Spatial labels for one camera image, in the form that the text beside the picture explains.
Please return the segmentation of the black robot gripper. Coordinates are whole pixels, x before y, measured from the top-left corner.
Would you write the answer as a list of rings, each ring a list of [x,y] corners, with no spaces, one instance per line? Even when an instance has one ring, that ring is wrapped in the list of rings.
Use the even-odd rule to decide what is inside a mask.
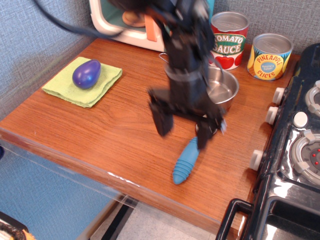
[[[208,70],[200,67],[194,71],[182,71],[166,67],[169,88],[151,88],[149,107],[153,122],[161,137],[173,127],[173,115],[196,122],[197,147],[205,149],[208,140],[221,130],[226,130],[226,122],[221,107],[209,97]]]

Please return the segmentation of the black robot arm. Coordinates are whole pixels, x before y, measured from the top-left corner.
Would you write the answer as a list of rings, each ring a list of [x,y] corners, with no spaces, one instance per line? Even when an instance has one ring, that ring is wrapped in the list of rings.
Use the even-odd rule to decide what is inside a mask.
[[[149,89],[150,109],[159,135],[173,127],[173,116],[196,122],[202,150],[213,131],[223,129],[225,111],[209,97],[209,58],[214,34],[205,0],[112,0],[123,11],[150,16],[160,28],[168,63],[168,89]]]

